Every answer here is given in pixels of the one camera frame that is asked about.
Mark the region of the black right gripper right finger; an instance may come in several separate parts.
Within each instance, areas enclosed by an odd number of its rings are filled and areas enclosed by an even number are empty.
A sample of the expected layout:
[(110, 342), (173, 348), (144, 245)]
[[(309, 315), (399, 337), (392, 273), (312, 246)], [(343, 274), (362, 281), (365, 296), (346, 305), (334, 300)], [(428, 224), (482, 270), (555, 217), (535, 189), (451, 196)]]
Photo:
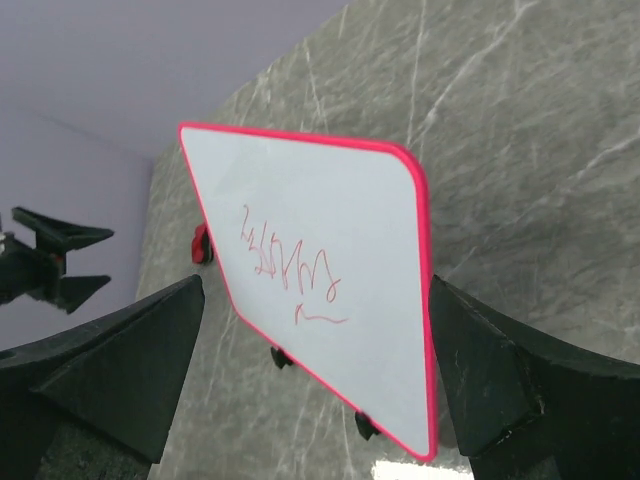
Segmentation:
[(638, 365), (543, 333), (439, 277), (429, 315), (475, 478), (638, 478)]

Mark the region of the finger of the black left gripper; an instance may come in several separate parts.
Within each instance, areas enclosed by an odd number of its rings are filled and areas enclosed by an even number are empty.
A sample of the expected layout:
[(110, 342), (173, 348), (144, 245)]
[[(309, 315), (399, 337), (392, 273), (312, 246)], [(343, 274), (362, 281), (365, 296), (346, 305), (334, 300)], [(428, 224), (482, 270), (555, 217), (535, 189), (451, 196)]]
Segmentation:
[(45, 254), (64, 257), (111, 238), (114, 231), (47, 217), (23, 207), (11, 210), (12, 219), (35, 233), (35, 248)]
[(72, 314), (110, 281), (111, 277), (108, 275), (63, 277), (53, 304), (67, 314)]

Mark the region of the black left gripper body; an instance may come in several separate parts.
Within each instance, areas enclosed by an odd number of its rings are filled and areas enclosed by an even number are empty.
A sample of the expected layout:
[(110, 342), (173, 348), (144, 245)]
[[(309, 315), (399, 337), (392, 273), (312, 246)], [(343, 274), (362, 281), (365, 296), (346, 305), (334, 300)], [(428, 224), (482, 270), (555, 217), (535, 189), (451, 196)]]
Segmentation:
[(22, 295), (53, 304), (59, 282), (66, 274), (66, 255), (45, 254), (18, 240), (13, 232), (1, 232), (1, 304)]

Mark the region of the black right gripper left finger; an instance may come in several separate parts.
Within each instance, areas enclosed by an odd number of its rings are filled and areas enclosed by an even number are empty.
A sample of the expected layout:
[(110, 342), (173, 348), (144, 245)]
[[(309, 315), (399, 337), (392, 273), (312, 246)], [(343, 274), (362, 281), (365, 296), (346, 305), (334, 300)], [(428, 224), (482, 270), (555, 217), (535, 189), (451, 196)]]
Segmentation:
[(1, 353), (4, 479), (145, 479), (199, 334), (202, 279)]

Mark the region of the pink framed whiteboard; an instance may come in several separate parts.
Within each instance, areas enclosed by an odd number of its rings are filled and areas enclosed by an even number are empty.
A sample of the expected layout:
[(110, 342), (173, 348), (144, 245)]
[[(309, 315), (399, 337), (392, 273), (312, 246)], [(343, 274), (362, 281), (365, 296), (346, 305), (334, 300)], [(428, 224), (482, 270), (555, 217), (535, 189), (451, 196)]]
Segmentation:
[(437, 452), (426, 174), (387, 141), (186, 122), (236, 314), (422, 461)]

